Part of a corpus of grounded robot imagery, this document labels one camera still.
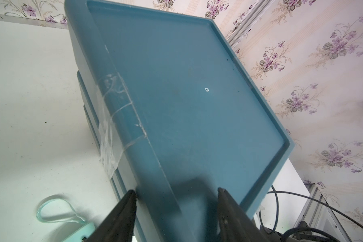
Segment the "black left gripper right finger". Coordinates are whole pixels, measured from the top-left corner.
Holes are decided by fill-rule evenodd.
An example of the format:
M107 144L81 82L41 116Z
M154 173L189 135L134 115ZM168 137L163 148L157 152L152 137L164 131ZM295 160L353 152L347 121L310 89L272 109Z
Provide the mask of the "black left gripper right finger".
M222 242L267 242L226 189L218 188L217 216Z

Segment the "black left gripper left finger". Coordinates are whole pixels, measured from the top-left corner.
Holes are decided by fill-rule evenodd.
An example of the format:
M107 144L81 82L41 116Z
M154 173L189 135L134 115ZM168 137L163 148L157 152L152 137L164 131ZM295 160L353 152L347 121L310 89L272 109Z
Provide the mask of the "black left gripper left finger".
M88 237L87 242L131 242L137 212L137 196L129 190L101 225Z

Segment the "teal drawer cabinet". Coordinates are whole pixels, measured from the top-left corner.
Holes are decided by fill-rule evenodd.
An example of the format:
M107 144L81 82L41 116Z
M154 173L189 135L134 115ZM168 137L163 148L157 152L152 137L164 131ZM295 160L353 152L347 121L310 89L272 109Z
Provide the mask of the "teal drawer cabinet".
M217 190L252 218L294 148L212 20L65 1L86 118L139 242L214 242Z

